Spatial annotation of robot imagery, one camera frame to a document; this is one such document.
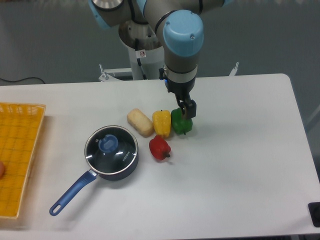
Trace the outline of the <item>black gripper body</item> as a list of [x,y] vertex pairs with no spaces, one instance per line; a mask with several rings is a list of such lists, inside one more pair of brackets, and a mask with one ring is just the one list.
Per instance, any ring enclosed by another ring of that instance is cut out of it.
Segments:
[[159,79],[164,80],[164,84],[169,93],[174,93],[177,99],[189,97],[190,91],[195,85],[197,68],[192,71],[178,73],[164,66],[159,70]]

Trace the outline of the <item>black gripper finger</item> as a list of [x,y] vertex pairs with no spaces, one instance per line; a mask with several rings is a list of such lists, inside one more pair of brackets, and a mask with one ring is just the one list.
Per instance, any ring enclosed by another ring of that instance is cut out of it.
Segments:
[[180,98],[178,94],[175,94],[177,105],[180,107],[181,112],[185,113],[185,102]]
[[183,105],[184,105],[184,117],[186,119],[194,118],[197,114],[196,102],[188,96],[183,101]]

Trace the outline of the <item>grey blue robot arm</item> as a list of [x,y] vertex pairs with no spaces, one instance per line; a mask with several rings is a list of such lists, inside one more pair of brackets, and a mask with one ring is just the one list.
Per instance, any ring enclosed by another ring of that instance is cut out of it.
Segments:
[[190,97],[204,42],[202,13],[224,7],[227,0],[90,0],[100,26],[118,27],[127,47],[135,79],[146,79],[159,68],[159,78],[175,94],[185,119],[196,116]]

